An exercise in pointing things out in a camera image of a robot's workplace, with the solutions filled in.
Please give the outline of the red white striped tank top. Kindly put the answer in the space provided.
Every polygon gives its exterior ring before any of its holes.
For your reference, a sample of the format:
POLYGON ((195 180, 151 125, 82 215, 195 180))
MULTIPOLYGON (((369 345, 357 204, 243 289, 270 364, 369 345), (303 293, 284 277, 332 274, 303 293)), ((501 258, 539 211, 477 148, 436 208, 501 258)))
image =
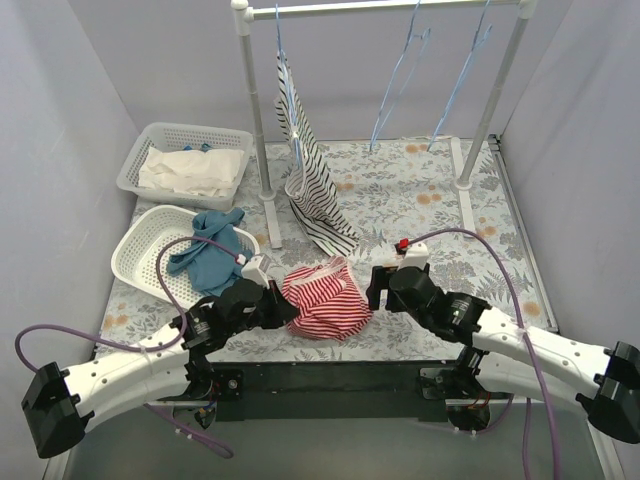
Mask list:
POLYGON ((344 341, 359 334, 373 313, 356 284, 349 261, 333 256, 313 267, 289 273, 282 293, 299 313, 287 325, 295 336, 312 340, 344 341))

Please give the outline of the blue garment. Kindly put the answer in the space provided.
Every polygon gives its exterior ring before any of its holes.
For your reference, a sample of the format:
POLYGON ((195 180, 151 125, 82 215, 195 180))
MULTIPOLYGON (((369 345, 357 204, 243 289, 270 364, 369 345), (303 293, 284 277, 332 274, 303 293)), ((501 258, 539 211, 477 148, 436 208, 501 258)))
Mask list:
POLYGON ((192 240, 188 248, 170 256, 166 271, 172 276, 186 271, 196 292, 204 296, 221 295, 241 277, 242 266, 235 257, 252 256, 242 247, 234 230, 244 215, 240 208, 228 213, 212 210, 198 213, 192 220, 193 236, 210 239, 215 245, 192 240))

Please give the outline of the white oval perforated basket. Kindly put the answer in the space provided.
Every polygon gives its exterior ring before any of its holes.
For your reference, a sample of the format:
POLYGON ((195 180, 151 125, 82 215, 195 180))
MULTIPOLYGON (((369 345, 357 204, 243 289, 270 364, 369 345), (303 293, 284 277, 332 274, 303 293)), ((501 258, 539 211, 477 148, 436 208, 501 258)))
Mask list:
MULTIPOLYGON (((192 220, 196 212, 173 206, 159 205, 145 212, 130 227, 119 242, 111 258, 111 269, 120 281, 150 294, 160 300, 170 302, 157 278, 157 256, 166 244, 193 233, 192 220)), ((260 247, 253 235, 235 227, 242 247, 253 254, 260 253, 260 247)), ((171 254, 179 253, 189 246, 174 245, 161 261, 163 278, 177 302, 187 309, 204 295, 192 287, 187 272, 179 275, 165 275, 171 254)))

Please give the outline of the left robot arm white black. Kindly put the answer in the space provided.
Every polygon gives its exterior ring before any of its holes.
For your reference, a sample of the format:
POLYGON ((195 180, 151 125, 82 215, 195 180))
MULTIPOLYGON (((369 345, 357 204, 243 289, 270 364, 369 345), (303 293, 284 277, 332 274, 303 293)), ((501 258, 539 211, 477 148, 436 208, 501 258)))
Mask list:
POLYGON ((97 425, 145 403, 187 399, 213 408, 240 399, 242 373, 216 369, 208 355, 239 333, 279 329, 298 314, 274 281, 262 286, 241 279, 219 296, 200 299, 130 351, 39 368, 21 402, 38 456, 66 452, 97 425))

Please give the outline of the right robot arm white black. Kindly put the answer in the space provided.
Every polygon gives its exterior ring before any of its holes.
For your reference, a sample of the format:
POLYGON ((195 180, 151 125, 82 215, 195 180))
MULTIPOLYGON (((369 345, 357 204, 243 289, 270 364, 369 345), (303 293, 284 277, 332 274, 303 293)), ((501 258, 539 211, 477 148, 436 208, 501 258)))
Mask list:
POLYGON ((639 441, 639 350, 619 341, 612 348, 518 326, 488 302, 436 286, 427 267, 376 266, 366 296, 409 314, 438 338, 465 346, 471 362, 452 373, 464 397, 486 390, 579 407, 600 432, 624 443, 639 441))

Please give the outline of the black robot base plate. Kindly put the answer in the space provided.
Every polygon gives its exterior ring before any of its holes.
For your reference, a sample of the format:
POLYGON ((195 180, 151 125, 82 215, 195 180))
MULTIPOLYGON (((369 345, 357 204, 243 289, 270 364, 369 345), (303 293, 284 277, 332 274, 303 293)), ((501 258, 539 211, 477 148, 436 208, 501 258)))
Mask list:
POLYGON ((179 406, 213 402, 219 422, 409 418, 483 430, 488 393, 454 360, 215 363, 179 406))

